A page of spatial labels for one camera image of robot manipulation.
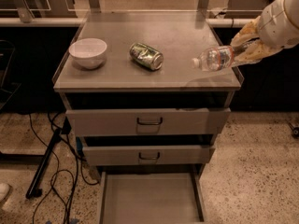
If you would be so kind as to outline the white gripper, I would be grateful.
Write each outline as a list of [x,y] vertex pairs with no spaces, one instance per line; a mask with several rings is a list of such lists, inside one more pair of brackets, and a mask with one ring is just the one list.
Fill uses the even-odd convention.
[[[262,41],[251,40],[257,37]],[[234,36],[230,43],[234,47],[231,66],[255,64],[298,44],[299,0],[276,0]]]

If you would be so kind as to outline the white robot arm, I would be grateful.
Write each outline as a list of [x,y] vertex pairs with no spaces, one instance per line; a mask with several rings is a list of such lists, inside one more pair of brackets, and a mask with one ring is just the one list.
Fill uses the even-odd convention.
[[299,44],[299,0],[275,0],[232,39],[235,65],[257,63]]

